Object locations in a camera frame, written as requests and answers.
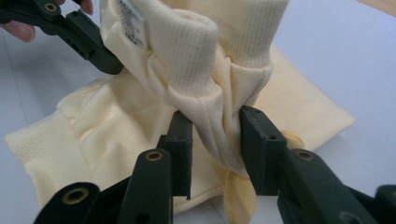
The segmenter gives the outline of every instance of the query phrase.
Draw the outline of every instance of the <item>cream sweater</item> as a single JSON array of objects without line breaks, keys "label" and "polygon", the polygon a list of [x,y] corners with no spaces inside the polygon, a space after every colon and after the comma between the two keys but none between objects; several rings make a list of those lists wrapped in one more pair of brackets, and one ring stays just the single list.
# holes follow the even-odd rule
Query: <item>cream sweater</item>
[{"label": "cream sweater", "polygon": [[[121,74],[72,92],[53,115],[7,136],[40,204],[74,182],[106,189],[130,175],[138,154],[156,146],[179,109],[195,129],[191,200],[176,198],[175,211],[221,194],[226,183],[230,222],[248,222],[254,191],[239,153],[242,105],[263,110],[310,150],[353,123],[277,49],[270,50],[286,5],[286,0],[101,1],[102,38],[125,65]],[[230,200],[242,189],[244,196]]]}]

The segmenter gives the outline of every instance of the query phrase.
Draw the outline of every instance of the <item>screw hole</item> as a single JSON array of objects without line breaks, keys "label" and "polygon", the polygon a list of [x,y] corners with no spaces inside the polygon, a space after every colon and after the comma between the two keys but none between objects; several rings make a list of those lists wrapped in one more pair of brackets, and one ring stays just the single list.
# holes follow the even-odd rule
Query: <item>screw hole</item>
[{"label": "screw hole", "polygon": [[149,214],[139,213],[139,214],[137,214],[137,216],[134,220],[136,221],[136,223],[144,224],[144,223],[148,223],[150,219],[151,219],[151,216]]},{"label": "screw hole", "polygon": [[51,3],[47,3],[46,5],[44,5],[44,7],[46,8],[46,10],[54,12],[56,11],[56,6],[51,4]]},{"label": "screw hole", "polygon": [[311,153],[304,152],[304,151],[296,152],[296,156],[304,161],[312,161],[314,159],[314,156]]},{"label": "screw hole", "polygon": [[62,202],[64,204],[80,203],[87,198],[89,194],[90,192],[86,188],[71,189],[62,197]]},{"label": "screw hole", "polygon": [[146,160],[148,161],[158,161],[163,157],[163,154],[160,152],[150,152],[146,155]]}]

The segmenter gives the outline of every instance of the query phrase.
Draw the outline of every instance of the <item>cream knit garment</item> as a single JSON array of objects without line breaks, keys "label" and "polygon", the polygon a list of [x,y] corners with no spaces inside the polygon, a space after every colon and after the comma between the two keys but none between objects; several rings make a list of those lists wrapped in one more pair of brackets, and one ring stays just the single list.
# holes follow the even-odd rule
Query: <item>cream knit garment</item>
[{"label": "cream knit garment", "polygon": [[286,0],[130,2],[145,20],[147,48],[125,34],[116,0],[101,1],[102,38],[125,69],[72,92],[53,115],[7,136],[41,205],[71,183],[105,189],[130,175],[138,154],[156,146],[179,109],[196,129],[191,200],[175,198],[175,211],[221,194],[226,183],[229,221],[248,223],[254,192],[239,153],[242,105],[256,102],[307,149],[353,122],[276,49],[268,82],[270,44]]}]

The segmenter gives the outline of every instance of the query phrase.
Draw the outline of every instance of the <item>garment label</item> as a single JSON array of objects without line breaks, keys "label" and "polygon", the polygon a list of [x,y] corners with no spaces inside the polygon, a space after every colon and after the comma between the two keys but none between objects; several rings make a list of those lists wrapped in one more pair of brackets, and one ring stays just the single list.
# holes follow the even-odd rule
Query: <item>garment label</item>
[{"label": "garment label", "polygon": [[122,26],[128,38],[137,46],[149,49],[149,37],[146,20],[129,0],[117,0]]}]

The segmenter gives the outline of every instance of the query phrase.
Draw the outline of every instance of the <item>finger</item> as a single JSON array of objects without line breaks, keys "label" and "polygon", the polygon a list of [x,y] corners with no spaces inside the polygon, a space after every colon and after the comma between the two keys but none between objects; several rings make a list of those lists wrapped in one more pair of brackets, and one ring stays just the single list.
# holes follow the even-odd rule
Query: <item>finger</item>
[{"label": "finger", "polygon": [[35,27],[18,21],[11,21],[6,24],[0,24],[0,27],[16,36],[23,42],[30,42],[35,38]]},{"label": "finger", "polygon": [[62,5],[65,0],[56,0],[56,1],[58,2],[59,5]]},{"label": "finger", "polygon": [[92,15],[93,13],[93,4],[92,0],[82,0],[81,4],[79,5],[85,13]]}]

